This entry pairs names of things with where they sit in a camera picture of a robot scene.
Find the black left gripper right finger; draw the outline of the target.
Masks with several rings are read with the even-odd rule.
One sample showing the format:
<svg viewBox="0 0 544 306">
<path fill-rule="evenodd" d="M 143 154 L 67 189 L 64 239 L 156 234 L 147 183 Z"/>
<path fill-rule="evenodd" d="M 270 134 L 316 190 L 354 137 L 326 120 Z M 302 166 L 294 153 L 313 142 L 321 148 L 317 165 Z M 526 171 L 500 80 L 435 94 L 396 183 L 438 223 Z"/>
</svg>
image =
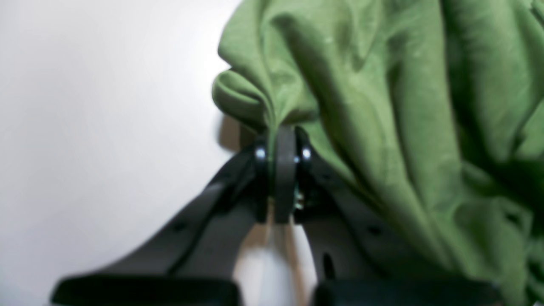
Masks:
<svg viewBox="0 0 544 306">
<path fill-rule="evenodd" d="M 406 242 L 313 149 L 299 127 L 294 221 L 309 241 L 313 306 L 500 306 L 495 285 L 451 273 Z"/>
</svg>

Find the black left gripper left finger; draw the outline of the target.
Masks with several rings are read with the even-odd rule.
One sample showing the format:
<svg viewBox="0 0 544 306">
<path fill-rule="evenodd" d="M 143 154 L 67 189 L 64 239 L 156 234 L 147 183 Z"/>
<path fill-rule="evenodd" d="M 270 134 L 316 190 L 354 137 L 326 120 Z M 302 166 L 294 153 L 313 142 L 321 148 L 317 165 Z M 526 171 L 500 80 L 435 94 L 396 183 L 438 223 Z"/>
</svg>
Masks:
<svg viewBox="0 0 544 306">
<path fill-rule="evenodd" d="M 276 148 L 289 128 L 266 134 L 227 161 L 189 204 L 130 254 L 97 271 L 66 277 L 53 306 L 242 306 L 233 280 L 239 249 L 266 223 Z"/>
</svg>

